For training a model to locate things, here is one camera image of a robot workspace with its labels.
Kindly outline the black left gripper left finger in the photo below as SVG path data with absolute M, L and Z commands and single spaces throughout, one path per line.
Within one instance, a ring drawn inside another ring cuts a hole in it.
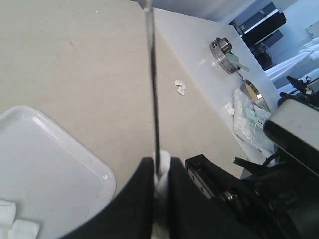
M 120 193 L 64 239 L 150 239 L 154 212 L 154 162 L 142 158 Z

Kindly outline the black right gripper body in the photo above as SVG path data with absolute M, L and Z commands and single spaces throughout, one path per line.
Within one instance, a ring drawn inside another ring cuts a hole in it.
M 203 154 L 189 158 L 186 170 L 200 191 L 263 239 L 319 237 L 319 179 L 284 161 L 272 167 L 236 157 L 250 173 L 238 179 Z

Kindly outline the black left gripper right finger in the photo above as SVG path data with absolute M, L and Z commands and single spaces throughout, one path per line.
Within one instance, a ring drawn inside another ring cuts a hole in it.
M 173 157 L 168 174 L 168 228 L 172 239 L 248 239 L 223 200 L 208 199 L 194 184 L 179 158 Z

